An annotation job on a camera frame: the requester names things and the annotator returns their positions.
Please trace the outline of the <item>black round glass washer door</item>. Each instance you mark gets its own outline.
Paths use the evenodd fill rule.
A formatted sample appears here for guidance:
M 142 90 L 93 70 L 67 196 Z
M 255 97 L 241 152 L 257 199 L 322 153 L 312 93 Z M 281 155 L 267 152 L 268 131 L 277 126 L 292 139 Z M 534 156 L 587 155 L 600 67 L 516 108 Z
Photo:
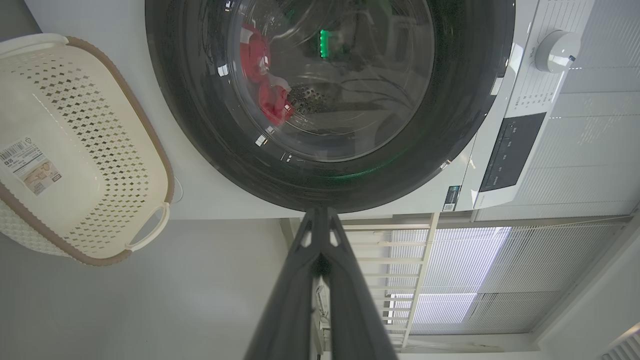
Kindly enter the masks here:
M 250 194 L 352 213 L 422 187 L 468 145 L 508 65 L 516 0 L 144 0 L 153 68 L 194 147 Z M 274 126 L 242 71 L 268 41 L 295 113 Z

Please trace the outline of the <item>cream perforated laundry basket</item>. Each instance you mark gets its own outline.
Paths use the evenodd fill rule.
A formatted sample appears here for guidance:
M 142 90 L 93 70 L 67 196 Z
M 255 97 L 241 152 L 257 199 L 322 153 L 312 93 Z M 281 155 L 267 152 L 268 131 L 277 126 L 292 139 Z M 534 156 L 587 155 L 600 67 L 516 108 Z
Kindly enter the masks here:
M 0 162 L 0 235 L 103 267 L 169 222 L 169 158 L 124 76 L 91 43 L 55 33 L 0 42 L 0 150 L 23 137 L 62 179 L 35 196 Z

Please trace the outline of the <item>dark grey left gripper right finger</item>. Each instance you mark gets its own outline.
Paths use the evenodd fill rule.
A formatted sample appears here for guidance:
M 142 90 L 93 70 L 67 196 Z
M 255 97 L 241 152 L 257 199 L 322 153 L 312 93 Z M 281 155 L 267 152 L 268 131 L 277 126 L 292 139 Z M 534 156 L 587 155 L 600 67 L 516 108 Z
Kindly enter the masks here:
M 329 264 L 333 360 L 398 360 L 338 214 L 331 208 L 322 212 L 337 241 L 322 249 Z

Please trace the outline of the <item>white plastic appliance dial knob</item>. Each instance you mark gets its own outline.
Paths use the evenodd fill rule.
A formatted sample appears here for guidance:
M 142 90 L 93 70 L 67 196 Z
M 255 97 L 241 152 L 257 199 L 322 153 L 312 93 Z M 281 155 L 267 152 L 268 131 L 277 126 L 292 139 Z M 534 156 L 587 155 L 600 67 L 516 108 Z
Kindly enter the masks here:
M 535 51 L 534 64 L 538 71 L 553 75 L 566 71 L 576 61 L 581 48 L 581 35 L 555 30 L 547 35 Z

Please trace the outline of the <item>printed paper label with barcode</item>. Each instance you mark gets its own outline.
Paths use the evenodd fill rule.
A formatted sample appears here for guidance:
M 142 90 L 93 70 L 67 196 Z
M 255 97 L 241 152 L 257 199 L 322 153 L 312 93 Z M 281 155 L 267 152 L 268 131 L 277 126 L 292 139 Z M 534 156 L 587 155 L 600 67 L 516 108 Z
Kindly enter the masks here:
M 30 136 L 21 137 L 0 150 L 0 163 L 36 197 L 63 178 Z

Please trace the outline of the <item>white window blinds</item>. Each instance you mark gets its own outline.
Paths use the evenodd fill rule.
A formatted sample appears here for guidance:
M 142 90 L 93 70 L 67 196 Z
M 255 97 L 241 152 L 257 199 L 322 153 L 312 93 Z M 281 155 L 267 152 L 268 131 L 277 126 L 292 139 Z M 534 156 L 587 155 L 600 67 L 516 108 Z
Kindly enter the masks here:
M 488 152 L 479 192 L 516 185 L 544 120 L 554 150 L 567 145 L 576 173 L 560 200 L 578 216 L 479 219 L 476 210 L 439 211 L 439 225 L 413 330 L 418 335 L 528 333 L 546 316 L 624 217 L 640 210 L 640 0 L 516 0 L 516 39 L 507 71 L 525 68 Z M 539 71 L 547 35 L 581 36 L 562 73 Z M 483 124 L 489 112 L 480 114 Z

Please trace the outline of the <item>black QR code sticker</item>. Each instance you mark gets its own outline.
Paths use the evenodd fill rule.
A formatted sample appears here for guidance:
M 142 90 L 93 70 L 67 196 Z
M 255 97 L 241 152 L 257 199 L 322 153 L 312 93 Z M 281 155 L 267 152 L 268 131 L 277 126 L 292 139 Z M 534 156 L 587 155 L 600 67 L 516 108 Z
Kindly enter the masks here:
M 447 189 L 442 212 L 454 212 L 457 207 L 461 186 L 450 186 Z

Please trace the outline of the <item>white slatted railing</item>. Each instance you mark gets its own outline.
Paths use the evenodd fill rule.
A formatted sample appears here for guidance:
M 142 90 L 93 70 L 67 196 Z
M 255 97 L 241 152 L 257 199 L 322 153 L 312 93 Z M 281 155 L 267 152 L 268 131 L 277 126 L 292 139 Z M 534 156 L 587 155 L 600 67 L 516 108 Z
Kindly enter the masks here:
M 343 229 L 394 350 L 409 345 L 441 215 L 348 219 Z

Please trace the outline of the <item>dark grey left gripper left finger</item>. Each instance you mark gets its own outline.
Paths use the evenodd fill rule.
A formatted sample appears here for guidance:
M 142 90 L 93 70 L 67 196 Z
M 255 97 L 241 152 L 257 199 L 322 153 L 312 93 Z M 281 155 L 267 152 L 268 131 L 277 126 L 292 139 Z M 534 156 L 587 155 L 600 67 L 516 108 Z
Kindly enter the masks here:
M 307 246 L 303 241 L 313 234 L 319 215 L 318 209 L 304 215 L 244 360 L 310 360 L 314 267 L 320 250 L 318 241 Z

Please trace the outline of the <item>white front-load washing machine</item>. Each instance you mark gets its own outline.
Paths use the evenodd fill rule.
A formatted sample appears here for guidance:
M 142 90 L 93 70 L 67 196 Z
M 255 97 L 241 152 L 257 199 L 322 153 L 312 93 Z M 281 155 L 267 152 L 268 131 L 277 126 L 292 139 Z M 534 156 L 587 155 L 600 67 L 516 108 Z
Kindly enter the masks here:
M 72 36 L 96 46 L 115 64 L 142 105 L 177 178 L 173 220 L 274 219 L 301 217 L 297 210 L 260 199 L 233 184 L 214 169 L 179 128 L 162 95 L 149 52 L 144 22 L 144 0 L 25 0 L 39 29 L 45 34 Z M 453 207 L 457 212 L 477 212 L 478 219 L 560 218 L 578 216 L 578 205 L 560 200 L 577 173 L 570 166 L 552 166 L 553 157 L 569 162 L 567 149 L 551 145 L 554 120 L 542 123 L 518 181 L 514 186 L 480 193 L 489 151 L 503 116 L 511 116 L 524 82 L 526 69 L 509 69 L 487 124 L 480 126 L 462 153 L 441 173 L 400 199 L 368 210 L 342 215 L 343 219 L 391 218 L 393 215 L 432 214 L 450 209 L 446 194 L 452 186 L 461 193 Z

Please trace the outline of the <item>red and white garment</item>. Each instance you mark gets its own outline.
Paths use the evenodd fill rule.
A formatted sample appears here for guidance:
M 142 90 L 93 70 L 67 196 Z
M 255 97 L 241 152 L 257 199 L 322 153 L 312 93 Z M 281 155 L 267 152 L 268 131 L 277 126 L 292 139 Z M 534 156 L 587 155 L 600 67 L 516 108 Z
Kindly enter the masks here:
M 259 109 L 272 125 L 283 125 L 296 109 L 288 100 L 291 92 L 288 82 L 270 71 L 272 57 L 266 37 L 255 27 L 243 23 L 239 45 L 242 72 L 254 88 Z

